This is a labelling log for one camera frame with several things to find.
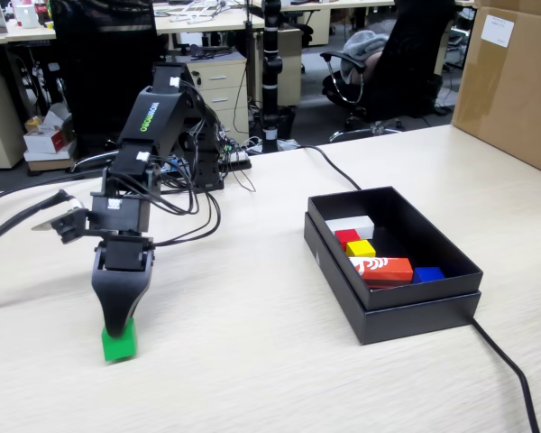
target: black office chair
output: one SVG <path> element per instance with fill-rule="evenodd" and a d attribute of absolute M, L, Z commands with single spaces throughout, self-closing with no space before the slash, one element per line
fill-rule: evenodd
<path fill-rule="evenodd" d="M 151 0 L 52 0 L 60 76 L 83 153 L 122 131 L 165 41 Z"/>
<path fill-rule="evenodd" d="M 435 112 L 435 102 L 443 79 L 435 75 L 441 37 L 455 14 L 454 0 L 396 0 L 398 19 L 381 58 L 367 83 L 362 82 L 366 67 L 341 52 L 321 54 L 330 75 L 323 81 L 323 94 L 352 115 L 345 129 L 331 136 L 330 143 L 400 132 L 387 128 L 398 116 L 421 117 Z M 333 72 L 331 59 L 350 61 L 361 75 L 361 85 L 347 85 L 341 73 Z"/>

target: white block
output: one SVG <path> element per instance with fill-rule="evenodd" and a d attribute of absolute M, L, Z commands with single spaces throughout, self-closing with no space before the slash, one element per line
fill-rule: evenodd
<path fill-rule="evenodd" d="M 351 218 L 331 219 L 326 221 L 326 225 L 331 232 L 338 230 L 356 230 L 357 234 L 363 240 L 372 239 L 375 225 L 368 216 L 353 216 Z"/>

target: black box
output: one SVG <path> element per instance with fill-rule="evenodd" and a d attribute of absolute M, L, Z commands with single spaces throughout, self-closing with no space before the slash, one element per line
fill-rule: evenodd
<path fill-rule="evenodd" d="M 326 220 L 368 216 L 379 257 L 407 257 L 413 268 L 438 266 L 445 279 L 370 289 Z M 479 303 L 482 271 L 394 188 L 308 200 L 305 240 L 362 344 L 468 325 Z"/>

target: yellow block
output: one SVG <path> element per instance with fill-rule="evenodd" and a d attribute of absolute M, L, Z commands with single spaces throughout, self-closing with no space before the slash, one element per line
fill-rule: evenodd
<path fill-rule="evenodd" d="M 374 257 L 375 249 L 369 241 L 349 242 L 346 245 L 346 255 L 348 257 Z"/>

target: blue block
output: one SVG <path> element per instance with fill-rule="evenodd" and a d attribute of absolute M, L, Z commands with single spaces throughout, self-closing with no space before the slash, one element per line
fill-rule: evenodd
<path fill-rule="evenodd" d="M 415 268 L 413 271 L 413 284 L 419 282 L 429 282 L 444 280 L 445 276 L 441 272 L 441 268 Z"/>

